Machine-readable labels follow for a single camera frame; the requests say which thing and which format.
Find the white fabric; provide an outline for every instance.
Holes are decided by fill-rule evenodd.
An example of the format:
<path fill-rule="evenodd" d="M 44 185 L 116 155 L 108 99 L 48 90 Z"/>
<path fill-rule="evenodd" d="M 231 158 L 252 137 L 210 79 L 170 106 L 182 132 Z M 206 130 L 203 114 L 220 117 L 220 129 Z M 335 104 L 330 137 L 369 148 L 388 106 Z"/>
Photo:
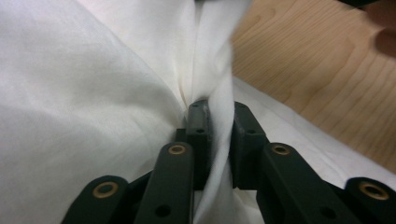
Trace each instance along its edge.
<path fill-rule="evenodd" d="M 262 223 L 254 192 L 232 191 L 230 35 L 245 0 L 1 1 L 0 223 L 59 223 L 91 180 L 132 181 L 209 99 L 213 169 L 194 223 Z M 332 183 L 395 176 L 285 106 L 236 80 L 273 141 L 302 154 Z"/>

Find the wooden surface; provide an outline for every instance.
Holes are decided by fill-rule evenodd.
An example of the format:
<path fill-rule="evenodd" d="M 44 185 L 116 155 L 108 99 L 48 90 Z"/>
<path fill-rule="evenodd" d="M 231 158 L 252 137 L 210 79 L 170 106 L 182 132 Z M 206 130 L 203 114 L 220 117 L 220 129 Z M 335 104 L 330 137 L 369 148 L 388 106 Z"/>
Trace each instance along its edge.
<path fill-rule="evenodd" d="M 364 12 L 328 0 L 255 0 L 233 72 L 396 173 L 396 59 Z"/>

